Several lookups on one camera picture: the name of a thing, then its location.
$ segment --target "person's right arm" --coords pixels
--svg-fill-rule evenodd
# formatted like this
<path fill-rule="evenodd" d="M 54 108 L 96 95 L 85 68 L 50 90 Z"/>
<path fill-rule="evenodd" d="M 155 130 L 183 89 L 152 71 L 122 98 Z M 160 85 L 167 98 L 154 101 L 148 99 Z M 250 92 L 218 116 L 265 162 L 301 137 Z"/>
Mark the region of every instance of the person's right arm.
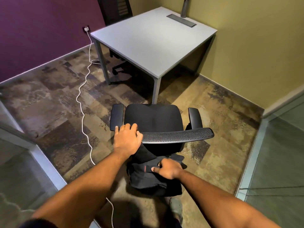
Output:
<path fill-rule="evenodd" d="M 210 225 L 216 228 L 279 228 L 262 213 L 233 195 L 183 170 L 171 159 L 163 159 L 153 172 L 167 179 L 178 179 L 196 202 Z"/>

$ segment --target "hand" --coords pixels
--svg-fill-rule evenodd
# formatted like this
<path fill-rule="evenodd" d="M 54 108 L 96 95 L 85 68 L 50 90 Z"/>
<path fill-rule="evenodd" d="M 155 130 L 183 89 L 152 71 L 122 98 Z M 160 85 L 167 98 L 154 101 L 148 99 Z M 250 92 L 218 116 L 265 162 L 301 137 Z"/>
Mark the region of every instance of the hand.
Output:
<path fill-rule="evenodd" d="M 172 159 L 164 158 L 160 161 L 160 168 L 152 167 L 152 172 L 158 173 L 166 179 L 178 178 L 183 170 L 181 165 Z"/>
<path fill-rule="evenodd" d="M 116 126 L 114 134 L 114 152 L 120 153 L 126 160 L 136 153 L 143 138 L 137 131 L 137 124 L 134 123 L 131 128 L 130 126 L 129 123 L 122 125 L 120 130 Z"/>

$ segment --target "gray shoe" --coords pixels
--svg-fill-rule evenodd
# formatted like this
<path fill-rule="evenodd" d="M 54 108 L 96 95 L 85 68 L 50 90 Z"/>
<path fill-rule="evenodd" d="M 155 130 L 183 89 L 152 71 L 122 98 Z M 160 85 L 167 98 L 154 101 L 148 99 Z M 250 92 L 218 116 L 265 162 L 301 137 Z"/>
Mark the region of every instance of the gray shoe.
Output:
<path fill-rule="evenodd" d="M 180 224 L 183 222 L 183 204 L 178 198 L 170 198 L 170 209 L 173 214 L 179 217 Z"/>

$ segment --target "white desk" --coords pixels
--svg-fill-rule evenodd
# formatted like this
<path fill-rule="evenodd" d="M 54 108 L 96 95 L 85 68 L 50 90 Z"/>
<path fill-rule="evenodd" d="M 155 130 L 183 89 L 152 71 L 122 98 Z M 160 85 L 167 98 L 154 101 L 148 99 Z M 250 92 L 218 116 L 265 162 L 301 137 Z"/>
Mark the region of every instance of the white desk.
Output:
<path fill-rule="evenodd" d="M 167 18 L 170 14 L 180 16 L 159 7 L 91 33 L 108 84 L 110 79 L 100 43 L 154 78 L 152 103 L 156 104 L 162 76 L 217 31 L 186 18 L 197 24 L 191 28 Z"/>

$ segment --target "power outlet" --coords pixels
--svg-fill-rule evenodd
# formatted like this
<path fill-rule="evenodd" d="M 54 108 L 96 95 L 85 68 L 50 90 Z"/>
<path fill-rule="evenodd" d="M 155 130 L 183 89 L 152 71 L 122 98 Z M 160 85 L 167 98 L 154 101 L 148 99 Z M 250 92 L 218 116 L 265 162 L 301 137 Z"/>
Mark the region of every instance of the power outlet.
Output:
<path fill-rule="evenodd" d="M 82 30 L 83 30 L 83 32 L 84 32 L 85 34 L 87 34 L 87 32 L 88 32 L 88 33 L 91 32 L 91 29 L 90 29 L 90 27 L 89 27 L 88 25 L 82 27 Z"/>

